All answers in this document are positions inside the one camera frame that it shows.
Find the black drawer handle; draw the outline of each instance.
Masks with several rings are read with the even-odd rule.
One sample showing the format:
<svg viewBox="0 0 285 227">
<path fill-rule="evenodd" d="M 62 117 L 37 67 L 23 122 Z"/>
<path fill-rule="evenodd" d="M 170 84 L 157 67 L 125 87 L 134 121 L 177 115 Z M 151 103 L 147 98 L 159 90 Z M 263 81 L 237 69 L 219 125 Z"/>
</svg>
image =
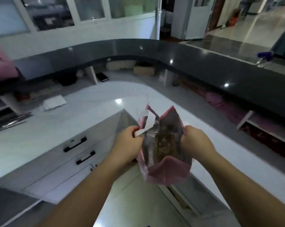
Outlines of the black drawer handle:
<svg viewBox="0 0 285 227">
<path fill-rule="evenodd" d="M 87 141 L 87 137 L 83 137 L 83 138 L 80 140 L 80 142 L 79 142 L 78 144 L 76 144 L 75 146 L 73 146 L 73 147 L 66 147 L 66 148 L 64 149 L 64 152 L 66 153 L 66 152 L 68 152 L 69 150 L 72 150 L 73 148 L 77 147 L 78 145 L 82 144 L 82 143 L 85 142 L 85 141 Z"/>
<path fill-rule="evenodd" d="M 88 158 L 91 158 L 93 155 L 95 155 L 95 151 L 90 152 L 90 156 L 86 157 L 84 160 L 77 160 L 75 163 L 77 165 L 81 164 L 82 162 L 86 161 Z"/>
</svg>

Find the white ribbon handle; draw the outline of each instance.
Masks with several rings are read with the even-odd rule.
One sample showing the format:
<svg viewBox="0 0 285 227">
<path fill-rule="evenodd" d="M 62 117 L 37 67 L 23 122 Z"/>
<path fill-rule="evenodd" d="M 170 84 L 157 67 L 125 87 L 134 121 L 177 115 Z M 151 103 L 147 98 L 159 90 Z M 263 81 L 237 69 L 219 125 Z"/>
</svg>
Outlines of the white ribbon handle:
<svg viewBox="0 0 285 227">
<path fill-rule="evenodd" d="M 144 129 L 138 130 L 134 133 L 134 137 L 137 137 L 139 135 L 141 135 L 142 133 L 146 132 L 147 130 L 149 130 L 150 128 L 152 128 L 154 126 L 154 122 L 155 122 L 155 115 L 149 111 L 149 110 L 144 110 L 139 117 L 144 117 L 147 116 L 147 122 L 145 124 Z"/>
</svg>

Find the door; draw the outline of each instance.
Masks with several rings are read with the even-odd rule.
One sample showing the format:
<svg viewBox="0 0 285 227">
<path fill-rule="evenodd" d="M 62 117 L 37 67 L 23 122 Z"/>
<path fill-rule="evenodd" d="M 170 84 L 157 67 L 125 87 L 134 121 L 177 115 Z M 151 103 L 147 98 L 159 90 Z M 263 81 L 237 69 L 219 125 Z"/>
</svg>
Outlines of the door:
<svg viewBox="0 0 285 227">
<path fill-rule="evenodd" d="M 212 14 L 213 3 L 214 0 L 193 0 L 187 17 L 187 27 L 184 32 L 186 40 L 204 37 L 209 17 Z"/>
<path fill-rule="evenodd" d="M 156 40 L 159 40 L 159 34 L 160 34 L 160 20 L 161 20 L 161 13 L 162 13 L 161 4 L 162 4 L 162 0 L 155 1 Z"/>
<path fill-rule="evenodd" d="M 209 21 L 209 26 L 208 26 L 209 31 L 212 31 L 217 27 L 217 23 L 219 21 L 224 3 L 225 3 L 225 0 L 216 0 L 215 1 L 215 5 L 213 8 L 211 19 Z"/>
</svg>

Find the black phone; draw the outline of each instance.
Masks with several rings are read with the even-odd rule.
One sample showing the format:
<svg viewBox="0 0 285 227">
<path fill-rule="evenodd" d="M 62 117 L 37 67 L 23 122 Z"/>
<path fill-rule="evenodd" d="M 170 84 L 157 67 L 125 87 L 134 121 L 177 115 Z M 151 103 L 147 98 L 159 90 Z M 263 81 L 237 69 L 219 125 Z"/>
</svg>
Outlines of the black phone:
<svg viewBox="0 0 285 227">
<path fill-rule="evenodd" d="M 96 77 L 101 81 L 104 82 L 106 80 L 109 80 L 109 77 L 106 76 L 104 73 L 100 72 L 98 74 L 96 74 Z"/>
</svg>

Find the pink bag on shelf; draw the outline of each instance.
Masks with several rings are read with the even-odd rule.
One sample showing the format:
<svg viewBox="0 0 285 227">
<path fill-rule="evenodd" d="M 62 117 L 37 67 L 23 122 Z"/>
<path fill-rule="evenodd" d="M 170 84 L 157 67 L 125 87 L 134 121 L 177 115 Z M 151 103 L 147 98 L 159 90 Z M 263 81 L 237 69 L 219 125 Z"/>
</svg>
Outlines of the pink bag on shelf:
<svg viewBox="0 0 285 227">
<path fill-rule="evenodd" d="M 166 186 L 184 181 L 190 173 L 192 159 L 180 150 L 184 127 L 176 109 L 172 106 L 159 117 L 148 104 L 141 116 L 140 130 L 135 132 L 135 137 L 145 134 L 137 157 L 143 178 Z"/>
<path fill-rule="evenodd" d="M 18 72 L 9 58 L 0 49 L 0 81 L 18 77 Z"/>
</svg>

